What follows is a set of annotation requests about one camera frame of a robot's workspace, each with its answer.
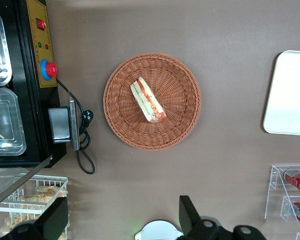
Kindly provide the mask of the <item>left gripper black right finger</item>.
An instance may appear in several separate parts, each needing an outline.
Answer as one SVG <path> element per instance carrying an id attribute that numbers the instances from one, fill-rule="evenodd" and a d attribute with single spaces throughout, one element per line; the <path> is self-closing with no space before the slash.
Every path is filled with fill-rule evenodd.
<path id="1" fill-rule="evenodd" d="M 264 240 L 265 236 L 255 227 L 237 225 L 228 231 L 213 218 L 201 218 L 187 195 L 179 197 L 179 223 L 183 235 L 180 240 Z"/>

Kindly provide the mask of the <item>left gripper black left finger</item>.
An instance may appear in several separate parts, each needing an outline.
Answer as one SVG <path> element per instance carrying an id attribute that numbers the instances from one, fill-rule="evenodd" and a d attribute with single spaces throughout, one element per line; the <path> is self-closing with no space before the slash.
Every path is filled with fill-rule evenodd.
<path id="1" fill-rule="evenodd" d="M 69 220 L 68 198 L 58 197 L 35 221 L 17 225 L 1 240 L 57 240 Z"/>

